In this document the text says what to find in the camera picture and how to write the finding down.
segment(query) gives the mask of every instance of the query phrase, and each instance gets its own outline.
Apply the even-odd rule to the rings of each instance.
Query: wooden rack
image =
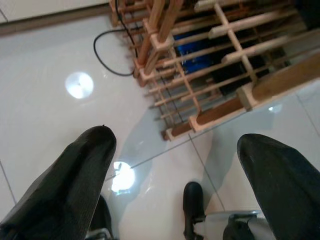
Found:
[[[153,107],[160,109],[159,119],[167,124],[166,140],[216,126],[320,77],[319,67],[306,67],[320,66],[319,45],[292,54],[284,51],[290,43],[320,37],[319,29],[306,30],[288,1],[264,1],[270,2],[264,5],[253,0],[128,2],[118,2],[123,22],[143,25],[131,32],[142,39],[129,46],[138,51],[134,77],[141,87],[148,87],[146,96],[154,97]],[[116,25],[114,0],[111,8]],[[131,18],[125,18],[128,12],[134,13]],[[179,52],[199,41],[208,46]],[[191,72],[186,66],[224,51],[211,65]],[[290,60],[301,56],[310,57],[291,65]],[[255,57],[263,64],[256,66]],[[223,80],[215,75],[232,72],[233,66],[240,66],[242,72]],[[237,90],[222,91],[234,84],[240,84]]]

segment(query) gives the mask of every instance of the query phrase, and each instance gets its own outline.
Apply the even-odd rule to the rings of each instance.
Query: black cable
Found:
[[[108,30],[108,31],[104,31],[102,33],[100,33],[98,36],[95,37],[94,41],[93,41],[93,51],[94,51],[94,54],[96,56],[96,58],[99,60],[99,62],[111,73],[115,74],[115,75],[118,75],[118,76],[122,76],[122,77],[128,77],[128,76],[131,76],[132,74],[134,74],[134,72],[132,71],[131,73],[121,73],[121,72],[116,72],[114,70],[112,70],[110,67],[108,67],[103,61],[102,59],[100,58],[98,52],[97,52],[97,48],[96,48],[96,43],[97,43],[97,40],[99,38],[101,38],[102,36],[104,35],[107,35],[107,34],[111,34],[111,33],[117,33],[117,32],[124,32],[126,31],[132,44],[135,45],[135,41],[133,39],[133,37],[131,36],[128,28],[126,27],[124,21],[122,20],[122,17],[118,11],[118,0],[115,0],[115,11],[116,11],[116,14],[123,26],[123,29],[114,29],[114,30]],[[138,57],[138,51],[137,49],[135,48],[134,49],[134,52],[135,52],[135,56]]]

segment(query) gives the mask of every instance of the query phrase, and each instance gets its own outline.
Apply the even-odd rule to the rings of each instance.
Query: white tile floor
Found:
[[[95,125],[109,126],[117,137],[114,167],[132,167],[117,177],[112,167],[102,189],[121,240],[184,239],[182,197],[189,181],[201,183],[207,213],[259,208],[236,155],[244,133],[291,145],[320,169],[319,85],[165,142],[145,89],[96,59],[93,40],[107,29],[108,17],[99,16],[0,38],[0,219],[67,144]],[[120,39],[105,36],[98,51],[108,65],[128,72],[132,63]],[[87,98],[65,89],[68,76],[78,72],[93,80]]]

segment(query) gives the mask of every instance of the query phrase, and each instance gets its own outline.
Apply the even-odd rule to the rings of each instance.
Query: electrical cord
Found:
[[[132,42],[132,44],[134,45],[135,44],[135,41],[132,37],[132,35],[130,34],[130,31],[128,30],[128,28],[126,27],[124,21],[122,20],[122,17],[118,11],[118,0],[115,0],[115,12],[116,12],[116,15],[118,16],[120,22],[121,22],[121,25],[123,26],[123,29],[113,29],[113,30],[108,30],[108,31],[104,31],[102,33],[100,33],[98,36],[95,37],[94,41],[93,41],[93,51],[94,51],[94,54],[96,56],[96,58],[99,60],[99,62],[111,73],[115,74],[115,75],[118,75],[118,76],[122,76],[122,77],[128,77],[128,76],[131,76],[134,74],[134,72],[132,71],[131,73],[121,73],[121,72],[117,72],[115,70],[112,70],[110,67],[108,67],[104,61],[102,61],[102,59],[100,58],[98,52],[97,52],[97,48],[96,48],[96,44],[97,44],[97,41],[99,38],[101,38],[102,36],[104,35],[107,35],[107,34],[111,34],[111,33],[118,33],[118,32],[126,32]],[[133,28],[134,30],[138,30],[138,29],[141,29],[141,27],[136,27],[136,28]],[[135,52],[135,56],[138,57],[138,51],[137,49],[135,48],[134,49],[134,52]]]

